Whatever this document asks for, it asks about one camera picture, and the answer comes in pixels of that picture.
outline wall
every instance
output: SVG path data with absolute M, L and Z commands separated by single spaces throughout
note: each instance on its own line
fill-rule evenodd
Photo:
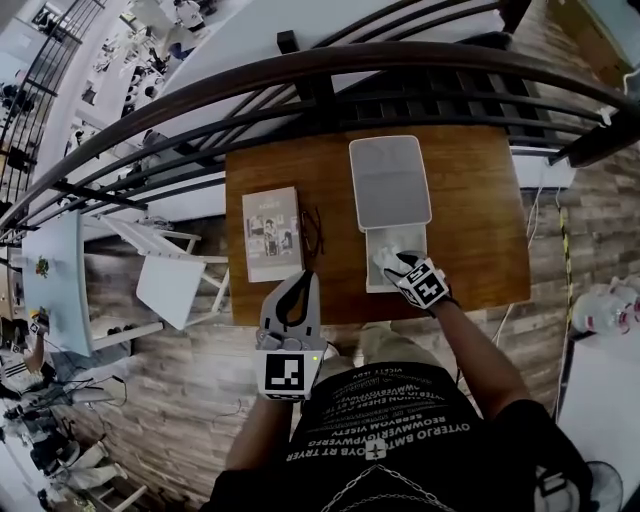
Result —
M 29 69 L 29 63 L 0 51 L 0 82 L 15 83 L 16 73 Z
M 16 18 L 29 23 L 36 14 L 40 12 L 42 6 L 47 0 L 26 0 L 23 2 L 23 6 L 16 14 Z
M 7 23 L 9 23 L 13 16 L 18 15 L 18 12 L 24 8 L 26 3 L 28 2 L 25 0 L 2 0 L 2 2 L 0 2 L 0 32 L 4 29 Z

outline white table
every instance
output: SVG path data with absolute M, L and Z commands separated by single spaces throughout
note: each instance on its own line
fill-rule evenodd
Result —
M 90 356 L 94 350 L 163 329 L 162 322 L 106 335 L 108 326 L 123 326 L 126 319 L 89 318 L 85 283 L 83 218 L 69 212 L 52 219 L 22 243 L 23 284 L 27 313 L 45 308 L 51 327 L 49 340 L 57 346 Z M 49 261 L 45 279 L 35 273 L 40 257 Z

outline book cover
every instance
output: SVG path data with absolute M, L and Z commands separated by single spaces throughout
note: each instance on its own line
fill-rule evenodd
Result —
M 250 283 L 282 281 L 303 269 L 294 187 L 242 196 Z

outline sneaker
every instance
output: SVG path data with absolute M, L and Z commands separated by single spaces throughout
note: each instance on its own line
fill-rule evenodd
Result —
M 339 356 L 340 352 L 338 351 L 338 349 L 336 348 L 336 346 L 331 343 L 330 341 L 327 342 L 327 350 L 324 351 L 324 357 L 322 358 L 323 361 L 326 361 L 327 359 L 331 359 L 332 357 L 336 357 Z
M 107 451 L 106 446 L 103 444 L 102 441 L 98 441 L 96 443 L 96 445 L 98 445 L 98 447 L 100 448 L 100 450 L 102 451 L 102 455 L 104 455 L 105 457 L 109 456 L 109 452 Z
M 371 329 L 373 327 L 380 327 L 382 329 L 391 330 L 391 320 L 385 320 L 384 322 L 368 322 L 362 326 L 362 330 Z
M 122 469 L 122 466 L 120 464 L 116 462 L 114 466 L 116 468 L 116 472 L 118 473 L 119 477 L 124 478 L 125 480 L 129 478 L 129 475 L 127 475 L 126 471 Z

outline table leg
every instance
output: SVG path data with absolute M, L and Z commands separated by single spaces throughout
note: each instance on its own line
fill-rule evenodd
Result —
M 94 351 L 100 350 L 102 348 L 109 347 L 111 345 L 117 345 L 118 343 L 122 343 L 123 341 L 129 341 L 129 340 L 132 340 L 133 338 L 146 336 L 147 334 L 158 332 L 158 331 L 161 331 L 162 329 L 164 329 L 164 324 L 162 322 L 154 322 L 152 324 L 136 327 L 128 331 L 122 331 L 117 334 L 111 334 L 110 336 L 97 338 L 93 340 L 93 343 L 92 343 L 93 350 Z

